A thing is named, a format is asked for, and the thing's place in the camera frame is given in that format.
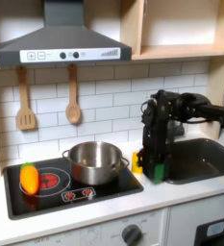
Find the wooden spoon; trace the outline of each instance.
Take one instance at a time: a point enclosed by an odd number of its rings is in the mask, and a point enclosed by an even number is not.
[[[33,129],[36,126],[35,115],[29,108],[28,91],[26,84],[27,70],[25,67],[17,67],[17,76],[19,80],[19,93],[21,100],[21,109],[16,117],[16,124],[20,130]]]
[[[69,70],[69,105],[66,109],[66,117],[72,124],[79,122],[81,111],[77,104],[77,66],[70,65]]]

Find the pot handle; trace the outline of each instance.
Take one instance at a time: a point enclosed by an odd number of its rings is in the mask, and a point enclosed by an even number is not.
[[[70,159],[64,155],[66,152],[68,152],[68,153],[69,153],[69,151],[68,151],[68,150],[63,151],[63,152],[62,152],[62,157],[63,157],[64,159],[66,159],[66,160],[70,161]]]
[[[127,164],[124,165],[124,166],[122,166],[122,167],[120,167],[120,169],[123,169],[123,168],[125,168],[125,167],[128,167],[129,164],[130,164],[129,160],[127,160],[126,158],[122,157],[122,159],[125,160],[125,161],[127,162]]]

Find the orange toy vegetable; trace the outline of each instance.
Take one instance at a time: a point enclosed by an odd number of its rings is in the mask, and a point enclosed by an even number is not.
[[[25,163],[21,166],[20,182],[24,190],[30,195],[35,195],[39,188],[39,174],[32,163]]]

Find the black sink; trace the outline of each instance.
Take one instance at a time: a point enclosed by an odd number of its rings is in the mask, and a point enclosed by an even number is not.
[[[224,175],[224,147],[210,139],[175,142],[172,159],[167,182],[174,185]]]

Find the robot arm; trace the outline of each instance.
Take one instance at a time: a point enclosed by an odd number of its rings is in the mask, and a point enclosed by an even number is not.
[[[170,120],[189,124],[218,121],[224,127],[224,108],[213,106],[200,94],[159,90],[144,105],[147,108],[142,112],[143,149],[138,153],[138,162],[144,174],[155,183],[167,179],[170,168],[174,142],[174,133],[168,131]],[[204,120],[192,122],[191,118]]]

